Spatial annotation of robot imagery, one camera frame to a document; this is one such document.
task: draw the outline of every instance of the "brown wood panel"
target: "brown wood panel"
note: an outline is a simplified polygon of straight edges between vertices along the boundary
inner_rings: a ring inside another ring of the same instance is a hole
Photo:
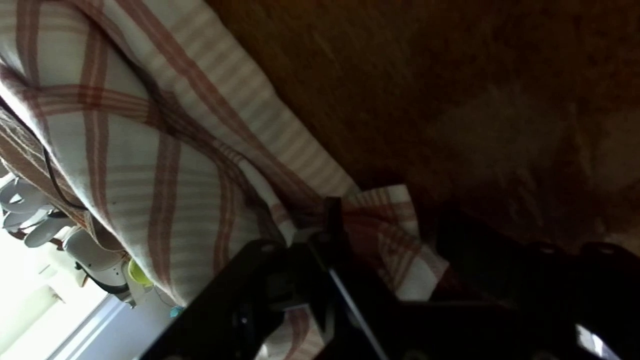
[[[209,0],[362,185],[640,252],[634,0]]]

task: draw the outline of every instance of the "checkered dish towel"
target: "checkered dish towel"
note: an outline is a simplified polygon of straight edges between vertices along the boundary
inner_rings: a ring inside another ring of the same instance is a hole
[[[203,0],[2,0],[0,80],[60,182],[180,304],[251,241],[291,244],[328,196],[403,301],[427,301],[447,268],[409,190],[360,192]],[[24,140],[0,117],[13,154]],[[306,309],[273,338],[283,358],[322,348]]]

